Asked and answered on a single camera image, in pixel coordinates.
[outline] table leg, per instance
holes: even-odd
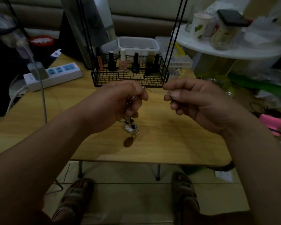
[[[83,173],[82,173],[82,162],[83,162],[83,161],[79,161],[79,162],[78,162],[78,178],[83,178]]]
[[[160,180],[160,164],[157,165],[157,173],[155,175],[156,181]]]

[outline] sandal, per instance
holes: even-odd
[[[86,187],[87,189],[85,190],[85,188],[83,187],[82,188],[73,187],[77,182],[87,182],[88,184]],[[71,214],[73,215],[74,225],[80,225],[83,218],[83,214],[92,196],[93,189],[94,189],[94,183],[89,178],[82,178],[75,181],[62,196],[60,203],[57,207],[57,210],[53,215],[52,221],[54,221],[54,219],[56,218],[56,216],[60,211],[66,209],[70,211]]]
[[[181,216],[181,205],[186,200],[192,200],[198,207],[198,211],[200,211],[197,195],[195,188],[189,178],[181,173],[174,172],[171,180],[172,185],[172,194],[174,201],[174,214],[175,221],[174,224],[180,224],[180,216]]]

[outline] black nail polish bottle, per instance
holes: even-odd
[[[131,71],[133,73],[139,73],[140,71],[140,64],[138,63],[138,53],[134,53],[134,60],[133,63],[131,64]]]
[[[113,60],[113,51],[109,52],[109,62],[107,63],[107,66],[109,71],[116,71],[116,62]]]
[[[153,73],[158,73],[159,72],[159,54],[155,55],[155,59],[154,59],[154,64],[153,64]]]

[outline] table top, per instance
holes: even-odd
[[[48,120],[95,91],[91,72],[81,62],[61,55],[52,67],[76,62],[83,77],[45,89]],[[139,118],[140,133],[130,147],[124,147],[129,133],[116,122],[109,129],[89,136],[72,160],[168,163],[224,166],[231,161],[224,140],[200,127],[191,118],[178,116],[160,94],[148,92]],[[0,153],[44,124],[41,92],[28,92],[0,122]]]
[[[180,26],[177,42],[182,46],[201,53],[238,60],[261,60],[281,55],[281,46],[268,49],[256,49],[240,46],[237,49],[216,50],[211,46],[209,42],[210,38],[203,37],[202,40],[198,41],[188,36],[188,32],[185,31],[185,26],[186,25]],[[176,32],[177,28],[174,31],[173,37],[176,36]]]

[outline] round white shelf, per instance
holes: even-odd
[[[186,25],[181,25],[178,33],[178,37],[176,42],[180,45],[185,46],[189,49],[214,55],[223,58],[232,58],[238,60],[260,60],[260,59],[267,59],[273,58],[276,56],[281,55],[281,46],[268,48],[268,49],[256,49],[256,48],[249,48],[245,46],[239,46],[237,49],[229,49],[229,50],[216,50],[214,49],[207,37],[203,37],[202,40],[197,41],[188,36],[188,32],[185,31]],[[173,38],[175,38],[177,32],[177,28],[174,31]]]

